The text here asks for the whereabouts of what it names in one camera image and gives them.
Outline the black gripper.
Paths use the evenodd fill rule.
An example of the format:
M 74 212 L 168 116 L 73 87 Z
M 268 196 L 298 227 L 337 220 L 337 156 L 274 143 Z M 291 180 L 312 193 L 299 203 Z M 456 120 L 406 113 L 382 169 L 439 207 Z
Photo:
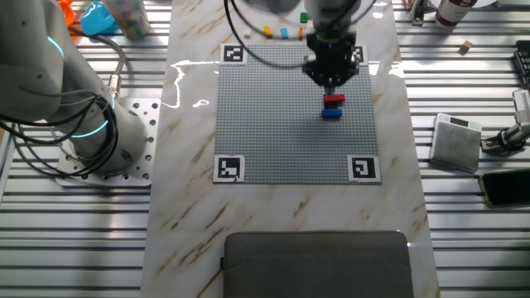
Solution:
M 322 41 L 313 33 L 306 38 L 307 46 L 314 52 L 314 60 L 306 60 L 302 71 L 319 86 L 325 87 L 326 95 L 335 94 L 337 87 L 345 84 L 359 72 L 359 60 L 354 55 L 356 35 L 347 33 L 334 42 Z

